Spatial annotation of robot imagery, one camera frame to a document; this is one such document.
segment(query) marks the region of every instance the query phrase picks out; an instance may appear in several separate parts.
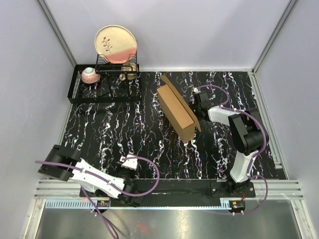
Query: white backdrop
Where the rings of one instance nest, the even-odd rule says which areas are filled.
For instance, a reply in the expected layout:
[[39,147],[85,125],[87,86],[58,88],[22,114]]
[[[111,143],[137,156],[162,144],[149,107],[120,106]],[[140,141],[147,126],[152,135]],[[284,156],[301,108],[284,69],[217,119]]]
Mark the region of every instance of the white backdrop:
[[34,0],[0,7],[0,231],[19,239],[65,118],[73,68]]
[[288,1],[46,0],[78,64],[95,63],[95,34],[115,24],[141,69],[252,68]]
[[289,176],[319,236],[319,2],[299,1],[257,73]]

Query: black marble table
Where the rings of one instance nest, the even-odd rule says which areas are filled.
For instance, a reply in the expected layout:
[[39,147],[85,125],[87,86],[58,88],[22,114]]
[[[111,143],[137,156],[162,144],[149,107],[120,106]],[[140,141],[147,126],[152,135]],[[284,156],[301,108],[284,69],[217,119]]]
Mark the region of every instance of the black marble table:
[[[191,100],[192,87],[215,84],[229,93],[227,107],[257,107],[247,72],[142,72],[140,102],[73,105],[62,145],[82,150],[84,159],[110,174],[120,166],[121,155],[132,153],[152,160],[161,178],[226,178],[236,154],[229,127],[200,121],[202,132],[196,131],[194,140],[182,143],[160,109],[156,89],[164,84],[161,75],[171,80],[186,102]],[[216,105],[226,100],[218,89],[203,90]],[[253,173],[257,171],[266,178],[278,178],[268,145],[255,161]],[[156,173],[140,162],[137,177],[155,178]]]

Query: reflective floor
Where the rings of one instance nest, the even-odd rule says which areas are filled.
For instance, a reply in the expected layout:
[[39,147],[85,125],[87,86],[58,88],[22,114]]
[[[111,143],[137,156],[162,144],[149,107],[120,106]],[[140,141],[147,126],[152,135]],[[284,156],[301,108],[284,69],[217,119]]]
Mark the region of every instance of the reflective floor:
[[[257,205],[249,201],[246,210]],[[194,210],[108,210],[104,216],[119,229],[121,239],[301,239],[287,201],[267,201],[257,212],[235,217]],[[37,239],[110,238],[99,217],[77,209],[45,209],[37,235]]]

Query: black dish rack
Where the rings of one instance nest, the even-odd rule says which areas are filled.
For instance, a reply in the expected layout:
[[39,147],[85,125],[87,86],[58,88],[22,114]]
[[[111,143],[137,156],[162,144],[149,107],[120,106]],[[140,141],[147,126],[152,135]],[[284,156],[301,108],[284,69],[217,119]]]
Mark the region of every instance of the black dish rack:
[[[81,80],[82,71],[95,68],[100,80],[86,84]],[[141,81],[137,55],[131,55],[124,64],[113,64],[103,55],[97,55],[95,65],[76,65],[74,67],[68,99],[73,104],[136,102],[141,99]]]

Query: cream and pink plate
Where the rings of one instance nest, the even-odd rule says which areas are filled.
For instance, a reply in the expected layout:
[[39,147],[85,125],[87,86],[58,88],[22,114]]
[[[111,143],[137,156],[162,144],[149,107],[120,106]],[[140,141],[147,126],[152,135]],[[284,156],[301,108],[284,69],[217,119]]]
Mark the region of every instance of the cream and pink plate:
[[117,25],[105,26],[96,33],[94,46],[99,55],[114,64],[130,61],[136,54],[137,42],[126,28]]

